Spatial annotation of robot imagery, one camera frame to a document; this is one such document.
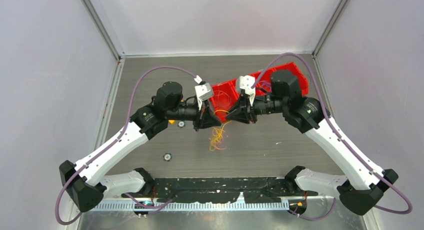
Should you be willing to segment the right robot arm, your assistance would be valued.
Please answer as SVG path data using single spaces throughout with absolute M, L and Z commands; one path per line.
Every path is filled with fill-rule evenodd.
M 227 120 L 250 124 L 255 123 L 259 115 L 281 113 L 290 126 L 318 144 L 342 170 L 342 175 L 330 175 L 296 166 L 284 178 L 287 192 L 292 195 L 302 191 L 322 193 L 338 199 L 357 215 L 364 215 L 376 206 L 389 185 L 398 179 L 398 174 L 369 160 L 346 137 L 318 99 L 302 95 L 298 78 L 292 72 L 273 72 L 271 91 L 263 96 L 256 95 L 254 82 L 250 75 L 236 80 L 239 98 L 230 108 Z

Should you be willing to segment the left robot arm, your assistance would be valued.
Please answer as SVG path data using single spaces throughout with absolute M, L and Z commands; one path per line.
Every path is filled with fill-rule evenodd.
M 167 129 L 170 120 L 191 121 L 195 131 L 220 126 L 209 98 L 214 93 L 209 83 L 195 86 L 195 101 L 183 101 L 183 88 L 177 82 L 165 82 L 151 99 L 139 108 L 111 139 L 83 159 L 69 160 L 59 167 L 66 192 L 81 212 L 97 206 L 105 197 L 135 193 L 147 197 L 155 180 L 143 168 L 128 173 L 107 175 L 109 170 L 139 146 Z

